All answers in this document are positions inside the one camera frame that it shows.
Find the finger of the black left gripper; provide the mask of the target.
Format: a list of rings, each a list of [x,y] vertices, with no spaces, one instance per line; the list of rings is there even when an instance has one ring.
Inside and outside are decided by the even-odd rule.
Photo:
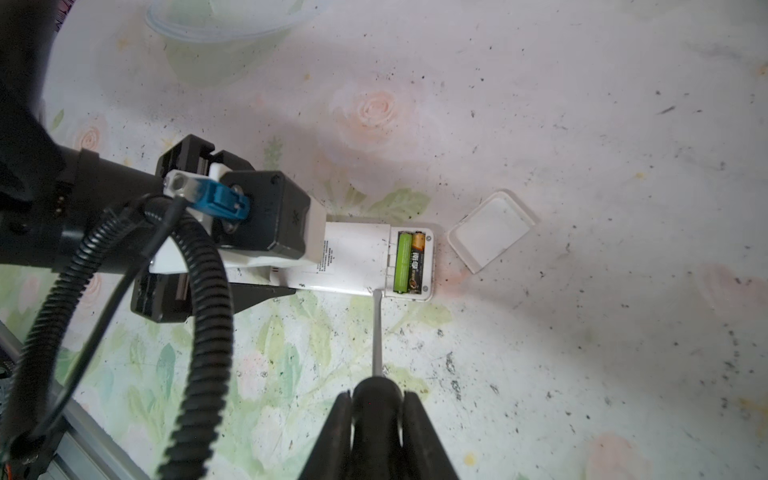
[[[263,302],[297,293],[296,289],[285,286],[236,282],[231,282],[229,286],[234,314],[241,313]]]

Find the black yellow screwdriver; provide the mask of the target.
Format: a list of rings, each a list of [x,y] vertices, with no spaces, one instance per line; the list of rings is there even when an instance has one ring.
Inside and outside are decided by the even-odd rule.
[[[373,292],[372,376],[353,393],[354,437],[350,479],[396,479],[400,476],[399,387],[383,375],[383,292]]]

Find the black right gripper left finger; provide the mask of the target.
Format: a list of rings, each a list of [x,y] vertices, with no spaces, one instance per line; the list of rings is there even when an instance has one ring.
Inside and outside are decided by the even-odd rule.
[[[336,397],[299,479],[345,479],[351,439],[352,397],[343,391]]]

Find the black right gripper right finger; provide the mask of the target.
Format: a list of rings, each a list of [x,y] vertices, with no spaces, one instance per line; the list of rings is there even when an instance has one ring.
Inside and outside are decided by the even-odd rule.
[[[402,436],[411,479],[458,479],[419,396],[411,391],[404,393]]]

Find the white remote control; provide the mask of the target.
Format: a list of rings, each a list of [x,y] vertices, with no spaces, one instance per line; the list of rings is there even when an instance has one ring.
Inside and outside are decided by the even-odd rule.
[[[417,231],[426,234],[422,292],[398,294],[393,291],[398,234]],[[330,222],[318,264],[274,268],[270,281],[297,290],[358,296],[381,290],[384,297],[426,302],[434,291],[435,252],[436,235],[425,226]]]

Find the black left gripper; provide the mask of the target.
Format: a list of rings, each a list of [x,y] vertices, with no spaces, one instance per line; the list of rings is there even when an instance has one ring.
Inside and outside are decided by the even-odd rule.
[[[1,265],[61,271],[105,209],[161,194],[163,180],[172,170],[207,174],[214,166],[226,166],[255,171],[248,161],[214,149],[210,142],[188,135],[158,159],[151,175],[103,160],[89,150],[62,147],[63,170],[35,199],[18,201],[1,193]],[[146,228],[134,231],[99,271],[124,273],[138,261],[139,247],[149,236]],[[192,315],[189,295],[184,275],[157,275],[145,269],[137,279],[131,310],[156,323],[181,323]]]

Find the white battery cover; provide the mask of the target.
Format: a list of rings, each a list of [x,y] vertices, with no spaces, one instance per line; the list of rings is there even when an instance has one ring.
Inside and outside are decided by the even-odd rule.
[[[511,191],[498,190],[447,232],[447,242],[477,274],[524,237],[538,217]]]

